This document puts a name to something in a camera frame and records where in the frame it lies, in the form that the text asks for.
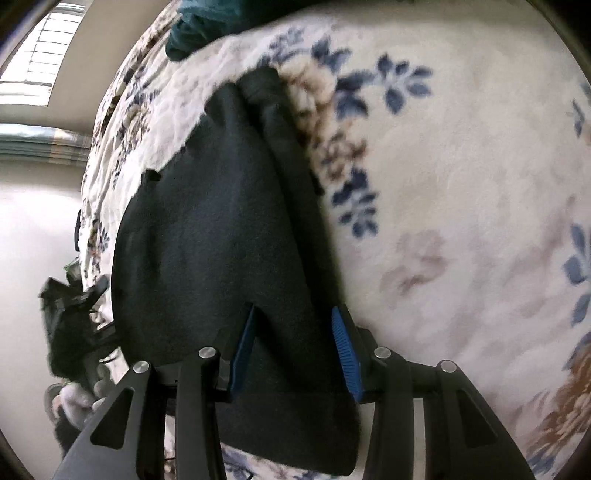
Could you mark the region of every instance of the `window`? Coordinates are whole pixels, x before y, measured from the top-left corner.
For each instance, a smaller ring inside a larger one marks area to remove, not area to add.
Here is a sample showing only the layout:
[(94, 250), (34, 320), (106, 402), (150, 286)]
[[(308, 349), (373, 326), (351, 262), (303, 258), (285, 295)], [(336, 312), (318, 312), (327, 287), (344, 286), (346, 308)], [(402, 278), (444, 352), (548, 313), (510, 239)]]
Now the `window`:
[(60, 3), (19, 47), (0, 77), (0, 103), (47, 105), (61, 61), (86, 7)]

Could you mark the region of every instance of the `dark green towel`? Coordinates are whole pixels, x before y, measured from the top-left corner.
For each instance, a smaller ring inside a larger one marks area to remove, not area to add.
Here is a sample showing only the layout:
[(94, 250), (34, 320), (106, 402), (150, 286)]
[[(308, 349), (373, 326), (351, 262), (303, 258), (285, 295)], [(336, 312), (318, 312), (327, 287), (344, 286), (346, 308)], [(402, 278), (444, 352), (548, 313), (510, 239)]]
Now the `dark green towel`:
[(276, 20), (320, 0), (183, 0), (182, 18), (166, 44), (171, 60), (184, 60), (224, 35), (237, 34)]

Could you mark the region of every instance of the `silver bolt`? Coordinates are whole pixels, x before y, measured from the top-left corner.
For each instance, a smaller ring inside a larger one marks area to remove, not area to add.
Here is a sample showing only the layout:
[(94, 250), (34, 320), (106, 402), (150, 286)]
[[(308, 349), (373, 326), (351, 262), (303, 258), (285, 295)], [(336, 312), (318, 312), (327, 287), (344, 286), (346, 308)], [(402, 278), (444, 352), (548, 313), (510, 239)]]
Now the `silver bolt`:
[(150, 364), (146, 360), (140, 360), (134, 365), (134, 372), (137, 374), (142, 374), (148, 371), (150, 368)]
[(457, 370), (457, 365), (451, 360), (444, 360), (440, 365), (441, 370), (448, 374), (452, 374)]
[(390, 358), (390, 355), (392, 355), (392, 352), (390, 351), (389, 348), (386, 348), (384, 346), (379, 346), (374, 350), (374, 355), (378, 358)]
[(212, 346), (204, 346), (199, 350), (199, 356), (201, 358), (211, 358), (216, 355), (216, 349)]

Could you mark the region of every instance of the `black fabric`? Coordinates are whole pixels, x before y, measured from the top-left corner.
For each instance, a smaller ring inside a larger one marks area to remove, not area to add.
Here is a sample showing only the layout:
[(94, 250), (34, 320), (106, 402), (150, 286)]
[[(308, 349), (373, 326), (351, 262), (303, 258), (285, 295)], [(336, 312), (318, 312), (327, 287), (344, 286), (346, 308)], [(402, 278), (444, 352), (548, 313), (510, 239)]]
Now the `black fabric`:
[(80, 251), (80, 247), (78, 246), (78, 240), (80, 239), (80, 215), (82, 215), (82, 210), (78, 210), (78, 216), (76, 217), (76, 227), (74, 228), (74, 250), (77, 252)]
[(359, 425), (330, 330), (337, 287), (290, 104), (254, 70), (208, 101), (186, 146), (146, 172), (119, 226), (112, 306), (128, 362), (181, 361), (244, 302), (259, 329), (243, 392), (218, 404), (223, 442), (346, 475)]
[(86, 360), (93, 353), (101, 353), (99, 348), (106, 351), (106, 356), (117, 346), (116, 338), (97, 337), (96, 325), (90, 320), (91, 308), (108, 286), (109, 281), (104, 275), (85, 292), (82, 292), (82, 283), (68, 286), (55, 278), (48, 278), (39, 294), (51, 373), (77, 382), (88, 391), (92, 391), (97, 365), (90, 369), (92, 373), (89, 375)]
[(78, 438), (80, 430), (68, 421), (62, 407), (57, 409), (57, 417), (58, 421), (54, 428), (54, 435), (56, 436), (57, 443), (60, 444), (62, 457), (65, 457)]

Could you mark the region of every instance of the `floral bedspread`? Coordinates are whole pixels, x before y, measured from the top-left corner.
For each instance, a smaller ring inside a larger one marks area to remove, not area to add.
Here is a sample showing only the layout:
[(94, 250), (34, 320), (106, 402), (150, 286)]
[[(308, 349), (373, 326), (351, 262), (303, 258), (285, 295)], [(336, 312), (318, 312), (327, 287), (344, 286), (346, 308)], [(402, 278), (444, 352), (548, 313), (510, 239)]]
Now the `floral bedspread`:
[[(219, 85), (272, 65), (356, 321), (411, 361), (457, 361), (552, 478), (591, 424), (591, 88), (525, 0), (390, 3), (309, 9), (180, 63), (164, 53), (169, 5), (96, 117), (84, 281), (110, 273), (142, 172)], [(111, 321), (109, 292), (100, 312)], [(224, 451), (236, 480), (328, 478)]]

